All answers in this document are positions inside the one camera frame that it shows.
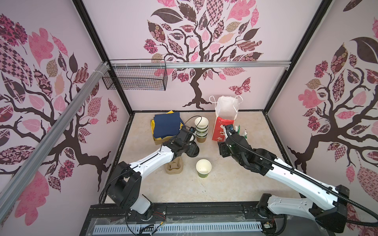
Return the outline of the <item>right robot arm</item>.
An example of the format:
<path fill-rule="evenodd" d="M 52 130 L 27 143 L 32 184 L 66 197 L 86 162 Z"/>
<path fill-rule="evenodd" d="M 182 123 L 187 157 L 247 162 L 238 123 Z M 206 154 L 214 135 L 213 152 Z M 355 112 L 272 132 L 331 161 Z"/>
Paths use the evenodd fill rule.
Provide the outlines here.
<path fill-rule="evenodd" d="M 225 141 L 219 143 L 222 157 L 231 156 L 243 168 L 277 180 L 297 191 L 303 198 L 282 198 L 263 194 L 258 204 L 260 216 L 292 215 L 315 221 L 319 226 L 342 233 L 347 224 L 364 227 L 377 227 L 377 222 L 361 222 L 348 219 L 348 205 L 352 205 L 374 218 L 377 213 L 367 209 L 349 198 L 349 189 L 343 185 L 332 186 L 296 170 L 273 153 L 252 148 L 246 138 L 239 135 L 233 125 L 221 126 Z"/>

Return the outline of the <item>green paper coffee cup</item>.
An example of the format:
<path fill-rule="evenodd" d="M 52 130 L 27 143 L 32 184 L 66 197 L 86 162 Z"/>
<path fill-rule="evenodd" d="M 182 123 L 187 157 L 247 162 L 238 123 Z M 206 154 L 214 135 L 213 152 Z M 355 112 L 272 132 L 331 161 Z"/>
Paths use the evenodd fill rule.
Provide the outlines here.
<path fill-rule="evenodd" d="M 212 171 L 212 164 L 209 160 L 201 159 L 196 163 L 196 171 L 200 178 L 206 178 Z"/>

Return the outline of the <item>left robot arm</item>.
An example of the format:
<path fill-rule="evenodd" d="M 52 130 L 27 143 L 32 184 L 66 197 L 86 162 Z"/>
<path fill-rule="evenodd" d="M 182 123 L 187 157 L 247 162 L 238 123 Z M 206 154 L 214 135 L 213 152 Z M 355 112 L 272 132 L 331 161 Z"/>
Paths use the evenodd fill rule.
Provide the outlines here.
<path fill-rule="evenodd" d="M 106 185 L 103 195 L 109 197 L 120 209 L 136 211 L 145 220 L 154 213 L 154 204 L 140 194 L 142 181 L 159 167 L 174 161 L 182 154 L 197 157 L 199 147 L 195 142 L 195 128 L 183 126 L 180 132 L 164 142 L 161 147 L 147 157 L 128 164 L 119 162 Z"/>

